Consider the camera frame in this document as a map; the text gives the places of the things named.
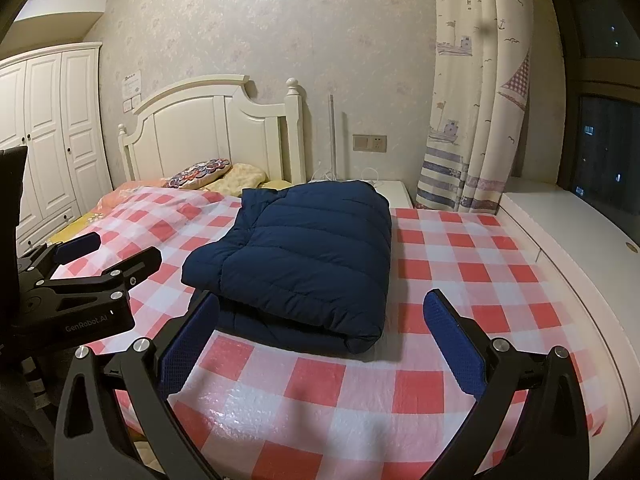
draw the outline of blue gripper pad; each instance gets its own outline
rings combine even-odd
[[[424,297],[422,312],[458,386],[479,400],[486,388],[484,359],[434,290]]]
[[[158,363],[156,390],[163,399],[182,389],[218,323],[220,304],[215,294],[209,294],[195,308],[196,311],[183,325]]]
[[[100,235],[95,232],[74,238],[56,249],[53,261],[59,265],[70,264],[72,261],[87,256],[100,248]]]

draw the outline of nautical patterned curtain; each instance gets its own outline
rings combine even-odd
[[[492,212],[529,92],[532,0],[436,0],[437,56],[418,207]]]

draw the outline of folded navy blue jacket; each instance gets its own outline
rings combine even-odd
[[[187,257],[182,282],[220,298],[223,332],[301,352],[364,352],[385,324],[388,208],[360,181],[245,189],[234,226]]]

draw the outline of metal screw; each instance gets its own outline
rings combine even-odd
[[[76,349],[76,357],[78,359],[84,359],[88,355],[89,355],[89,347],[82,345]]]
[[[561,359],[567,359],[569,357],[569,351],[563,346],[556,346],[554,349],[556,355]]]
[[[498,352],[507,352],[509,348],[511,348],[511,345],[506,339],[498,338],[494,341],[494,348]]]
[[[136,339],[133,343],[133,349],[136,352],[144,352],[147,348],[149,348],[150,342],[146,337],[142,337],[140,339]]]

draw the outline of checkered tablecloth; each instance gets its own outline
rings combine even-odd
[[[233,225],[240,201],[216,193],[143,188],[93,224],[96,253],[57,277],[88,276],[157,246],[162,267],[130,292],[136,326],[91,346],[119,351],[153,337],[186,310],[180,268],[195,248]],[[440,288],[462,316],[519,350],[563,345],[578,365],[592,435],[607,407],[589,349],[532,256],[488,215],[392,210],[394,234],[383,337],[354,358],[270,348],[214,332],[179,394],[179,420],[220,473],[257,480],[410,480],[436,460],[474,400],[459,389],[422,319]],[[137,427],[126,394],[127,422]],[[522,410],[519,392],[483,466],[497,463]]]

